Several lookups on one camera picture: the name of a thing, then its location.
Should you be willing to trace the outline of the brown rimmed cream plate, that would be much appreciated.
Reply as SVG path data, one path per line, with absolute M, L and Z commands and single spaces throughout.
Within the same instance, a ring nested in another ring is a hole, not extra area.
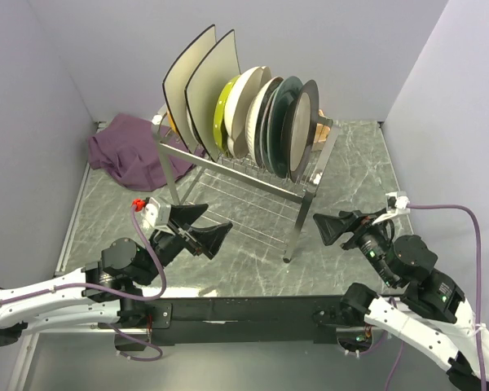
M 292 182 L 301 179 L 308 165 L 318 117 L 319 89 L 315 80 L 309 80 L 291 102 L 284 117 L 283 153 Z

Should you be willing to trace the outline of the teal round plate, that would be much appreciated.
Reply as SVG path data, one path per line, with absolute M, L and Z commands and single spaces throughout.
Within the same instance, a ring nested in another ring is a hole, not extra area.
M 299 77 L 284 79 L 272 95 L 267 122 L 267 161 L 271 171 L 279 178 L 286 178 L 288 166 L 282 148 L 283 124 L 289 105 L 302 88 Z

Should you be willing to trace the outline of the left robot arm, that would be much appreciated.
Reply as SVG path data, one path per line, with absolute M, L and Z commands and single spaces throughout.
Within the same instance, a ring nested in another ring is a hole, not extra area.
M 97 262 L 66 275 L 20 288 L 0 288 L 0 347 L 61 323 L 141 325 L 146 304 L 166 292 L 165 268 L 182 251 L 209 259 L 218 254 L 233 225 L 194 227 L 207 209 L 207 204 L 134 200 L 130 218 L 139 240 L 117 239 Z

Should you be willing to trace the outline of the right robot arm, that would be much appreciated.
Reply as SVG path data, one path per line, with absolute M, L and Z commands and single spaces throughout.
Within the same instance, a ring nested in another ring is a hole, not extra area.
M 454 279 L 437 270 L 438 257 L 418 235 L 395 236 L 397 209 L 313 216 L 323 244 L 345 233 L 344 250 L 358 249 L 389 288 L 403 288 L 402 311 L 361 283 L 341 299 L 346 322 L 378 326 L 421 351 L 459 390 L 489 390 L 489 331 Z

